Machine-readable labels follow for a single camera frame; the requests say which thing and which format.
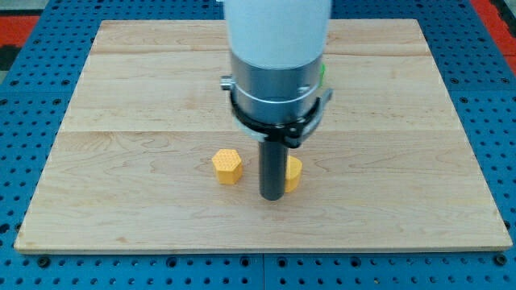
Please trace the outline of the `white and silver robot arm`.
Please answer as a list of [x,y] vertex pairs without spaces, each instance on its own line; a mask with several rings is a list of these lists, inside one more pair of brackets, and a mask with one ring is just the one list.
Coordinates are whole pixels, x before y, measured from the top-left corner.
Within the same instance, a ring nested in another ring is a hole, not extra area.
[[285,194],[289,149],[317,129],[332,91],[321,90],[330,0],[226,0],[228,91],[235,122],[259,144],[260,195]]

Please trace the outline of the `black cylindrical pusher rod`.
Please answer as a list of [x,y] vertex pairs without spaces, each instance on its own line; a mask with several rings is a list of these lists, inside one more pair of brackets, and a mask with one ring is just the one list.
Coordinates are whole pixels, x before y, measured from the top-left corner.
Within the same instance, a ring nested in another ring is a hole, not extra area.
[[281,199],[285,194],[285,170],[288,148],[279,142],[259,143],[260,195],[268,201]]

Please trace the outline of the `black clamp ring mount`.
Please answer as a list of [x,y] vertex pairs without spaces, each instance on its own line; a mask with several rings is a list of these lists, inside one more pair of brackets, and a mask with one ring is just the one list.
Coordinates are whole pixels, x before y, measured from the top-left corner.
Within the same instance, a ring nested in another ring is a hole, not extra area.
[[235,123],[245,134],[258,142],[278,142],[287,148],[300,147],[315,132],[332,96],[333,89],[327,89],[316,98],[314,105],[305,115],[286,124],[268,124],[248,117],[237,104],[235,93],[229,92],[231,113]]

